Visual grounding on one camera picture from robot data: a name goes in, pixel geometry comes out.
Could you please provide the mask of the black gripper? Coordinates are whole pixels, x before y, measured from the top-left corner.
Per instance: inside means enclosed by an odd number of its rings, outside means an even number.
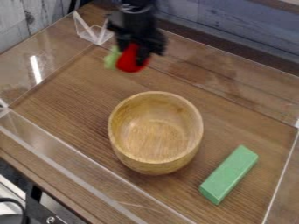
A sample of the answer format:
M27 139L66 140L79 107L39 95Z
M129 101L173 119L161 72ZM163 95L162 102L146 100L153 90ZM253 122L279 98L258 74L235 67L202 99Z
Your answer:
M121 52L131 43L142 46L135 56L135 63L139 66L150 59L151 53L165 54L167 38L158 29L157 17L151 10L141 14L113 11L107 15L107 28L117 35Z

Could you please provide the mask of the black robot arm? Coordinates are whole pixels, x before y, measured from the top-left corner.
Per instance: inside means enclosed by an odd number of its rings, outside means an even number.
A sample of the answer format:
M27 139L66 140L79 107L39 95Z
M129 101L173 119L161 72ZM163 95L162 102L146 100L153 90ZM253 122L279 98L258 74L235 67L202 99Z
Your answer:
M155 16L157 0L117 0L117 10L107 15L107 28L117 35L123 52L137 45L134 62L143 66L153 54L163 55L167 38L159 31Z

